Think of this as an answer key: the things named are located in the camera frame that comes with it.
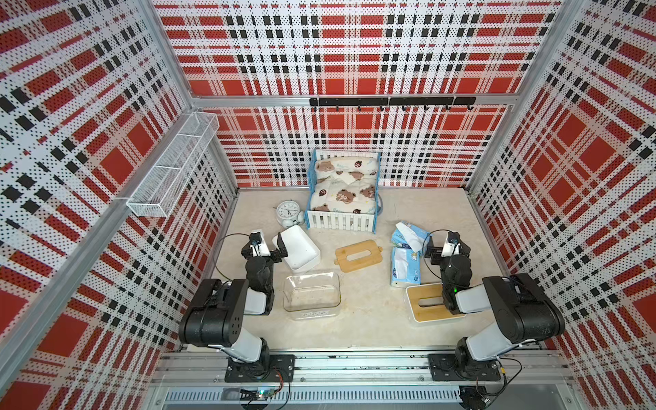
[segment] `black cable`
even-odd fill
[[[428,238],[429,238],[434,232],[452,232],[452,231],[451,231],[451,230],[448,230],[448,229],[436,229],[436,230],[434,230],[433,232],[430,232],[430,233],[426,236],[426,238],[424,238],[424,243],[423,243],[423,245],[421,246],[421,251],[422,251],[422,252],[425,252],[426,241],[428,240]],[[424,260],[424,264],[426,265],[426,267],[428,268],[428,270],[430,270],[430,273],[432,273],[433,276],[435,276],[436,278],[438,278],[439,280],[441,280],[442,283],[448,283],[448,284],[450,284],[450,285],[460,287],[461,289],[471,289],[469,286],[460,286],[460,285],[458,285],[457,283],[453,283],[453,282],[451,282],[451,281],[447,281],[447,280],[442,279],[442,278],[441,278],[440,276],[438,276],[435,272],[433,272],[433,269],[431,269],[430,266],[428,265],[428,262],[426,261],[426,258],[422,258],[422,259]]]
[[[517,363],[519,363],[519,365],[520,365],[520,370],[519,370],[517,373],[515,373],[515,375],[514,375],[513,377],[511,377],[510,380],[508,380],[507,383],[504,383],[504,384],[503,384],[503,387],[501,388],[501,390],[499,390],[499,391],[496,392],[496,393],[488,393],[488,394],[487,394],[488,396],[494,396],[494,398],[492,399],[492,401],[490,401],[490,404],[488,404],[488,405],[485,406],[486,409],[487,409],[488,407],[490,407],[490,406],[492,405],[492,403],[494,403],[494,402],[499,398],[499,396],[501,395],[501,393],[503,393],[503,392],[506,390],[506,387],[508,387],[508,385],[509,385],[513,380],[515,380],[515,378],[516,378],[517,376],[519,376],[520,373],[522,372],[522,370],[524,369],[524,366],[522,365],[522,363],[521,363],[519,360],[517,360],[517,359],[513,359],[513,358],[504,358],[504,359],[512,360],[512,361],[516,361]]]
[[[503,369],[503,365],[501,364],[501,362],[499,360],[497,360],[497,363],[499,364],[499,369]],[[506,386],[508,385],[508,377],[506,376],[506,370],[505,369],[503,369],[502,374],[503,374],[503,386],[501,386],[501,389],[499,389],[498,392],[482,394],[478,390],[478,382],[476,384],[476,392],[478,394],[480,394],[481,396],[498,396],[499,394],[503,393],[503,390],[505,390]]]
[[[247,234],[242,234],[241,232],[236,232],[236,233],[234,233],[234,234],[228,234],[228,235],[225,235],[225,236],[223,236],[223,237],[220,237],[220,238],[218,239],[218,241],[216,241],[215,246],[216,246],[216,244],[218,244],[219,242],[221,242],[223,239],[226,239],[228,236],[233,236],[233,235],[244,235],[244,236],[247,236],[248,238],[250,238],[250,236],[247,235]],[[230,279],[228,276],[225,276],[225,275],[224,275],[224,274],[218,269],[218,266],[216,265],[217,263],[218,263],[218,252],[216,253],[216,258],[214,259],[214,269],[216,269],[216,271],[218,272],[219,275],[221,275],[221,276],[225,277],[227,280],[231,281],[232,279]]]
[[[282,409],[287,405],[287,403],[289,403],[289,398],[291,397],[291,381],[287,381],[287,388],[288,388],[287,399],[285,400],[285,403],[282,406],[278,407],[276,410]]]

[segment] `tissue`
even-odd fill
[[[399,227],[407,228],[401,232]],[[403,233],[406,233],[410,240],[408,240]],[[423,251],[422,245],[424,240],[429,235],[428,231],[423,230],[415,225],[412,225],[404,220],[396,224],[396,230],[392,234],[392,243],[395,247],[412,249],[413,251]]]
[[[407,248],[392,248],[392,282],[394,287],[421,284],[419,253]]]

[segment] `clock face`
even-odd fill
[[[278,205],[276,212],[282,219],[294,218],[300,212],[300,206],[294,201],[285,201]]]

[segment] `white plastic tray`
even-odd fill
[[[294,225],[281,233],[283,242],[287,248],[287,257],[283,258],[285,263],[295,274],[302,274],[314,268],[321,260],[321,251],[312,239],[305,233],[303,228]],[[278,235],[272,239],[276,244]]]

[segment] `bear print blanket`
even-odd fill
[[[378,161],[366,157],[333,157],[317,161],[312,211],[373,214],[376,211]]]

